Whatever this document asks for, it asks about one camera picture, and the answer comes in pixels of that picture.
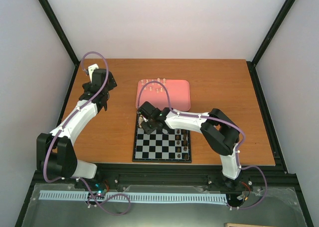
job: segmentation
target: black frame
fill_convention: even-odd
[[[72,62],[74,63],[74,72],[71,78],[69,88],[62,106],[62,110],[58,119],[60,124],[66,108],[67,101],[75,80],[80,61],[77,59],[71,44],[69,43],[61,25],[58,22],[48,0],[39,0],[43,10],[47,14],[51,24],[57,32],[62,41],[66,51],[68,52]],[[280,9],[276,19],[271,25],[267,35],[260,45],[255,57],[252,61],[247,61],[247,68],[249,70],[251,80],[255,89],[257,101],[261,110],[266,132],[272,148],[275,159],[275,166],[261,167],[263,170],[268,186],[270,187],[293,187],[296,190],[299,203],[301,205],[306,223],[309,227],[314,226],[304,196],[302,194],[296,174],[288,174],[285,160],[278,142],[275,128],[269,113],[267,102],[263,94],[263,90],[258,78],[256,66],[260,61],[262,55],[270,44],[272,38],[276,34],[278,28],[294,4],[295,0],[286,0]],[[139,165],[139,164],[97,164],[101,173],[106,175],[111,189],[121,191],[123,187],[128,185],[188,185],[188,186],[207,186],[209,190],[220,191],[221,193],[232,194],[234,192],[218,187],[213,184],[208,184],[208,180],[214,180],[221,176],[221,166],[185,166],[185,165]],[[249,169],[242,171],[242,179],[251,180],[253,185],[262,186],[263,179],[257,170]],[[74,180],[59,180],[58,183],[74,183]],[[35,171],[31,181],[29,190],[27,192],[24,204],[22,206],[20,215],[16,222],[16,227],[22,226],[23,219],[36,183],[45,183],[42,173]]]

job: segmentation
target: white arm segment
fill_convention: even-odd
[[[195,117],[185,117],[185,116],[178,116],[173,112],[169,112],[166,116],[165,123],[171,129],[185,129],[190,131],[199,132],[201,124],[204,123],[207,119],[199,118],[201,116],[209,116],[208,112],[205,113],[191,113],[191,112],[183,112],[175,110],[175,112],[179,112],[180,114],[187,114],[187,115],[194,115]],[[238,144],[234,146],[234,151],[232,155],[222,156],[220,155],[221,164],[223,167],[223,175],[234,180],[238,177],[240,173],[240,168],[237,166],[236,161],[236,153],[235,148]]]
[[[76,107],[70,113],[70,115],[79,109],[87,100],[78,101]],[[90,102],[87,104],[83,109],[79,110],[73,118],[68,122],[68,124],[62,129],[62,125],[64,124],[65,120],[68,119],[70,115],[54,130],[50,133],[55,136],[59,130],[62,130],[59,137],[67,136],[70,140],[72,145],[74,145],[76,138],[79,136],[81,131],[84,129],[86,124],[97,115],[98,110],[95,103]],[[78,160],[78,164],[73,177],[83,177],[91,179],[95,176],[97,166],[92,163],[88,163],[85,161]]]

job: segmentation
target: black corner post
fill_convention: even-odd
[[[255,68],[257,66],[257,64],[260,61],[262,55],[266,51],[269,43],[271,42],[271,40],[275,36],[278,28],[280,27],[281,23],[285,19],[287,13],[289,12],[290,8],[293,6],[294,2],[295,2],[295,0],[286,0],[284,2],[284,4],[283,4],[282,8],[280,9],[276,19],[274,20],[273,24],[271,25],[271,27],[270,27],[265,39],[261,43],[261,45],[260,45],[260,47],[259,47],[254,59],[251,61],[253,68]]]
[[[56,33],[58,34],[62,44],[64,45],[64,48],[66,49],[67,53],[69,54],[74,66],[77,66],[79,64],[79,60],[75,55],[75,52],[73,51],[73,48],[71,47],[70,42],[68,41],[68,38],[66,37],[58,19],[56,18],[48,0],[39,0],[43,10],[45,11],[45,14],[49,18],[52,26],[54,27]]]

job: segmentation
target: brown wood surface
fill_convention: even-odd
[[[100,59],[86,59],[84,66]],[[272,151],[245,60],[109,59],[118,86],[110,91],[108,110],[93,118],[76,140],[77,158],[88,162],[132,163],[136,94],[141,79],[184,79],[190,85],[190,112],[221,109],[244,130],[242,165],[274,165]],[[79,68],[64,118],[73,110],[89,77]],[[192,164],[220,165],[203,135],[191,133]]]

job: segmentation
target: white panel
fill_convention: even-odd
[[[285,0],[49,0],[75,52],[252,60]]]
[[[257,66],[288,169],[319,226],[319,0],[296,0]]]
[[[37,0],[0,0],[0,220],[14,226],[73,70]]]

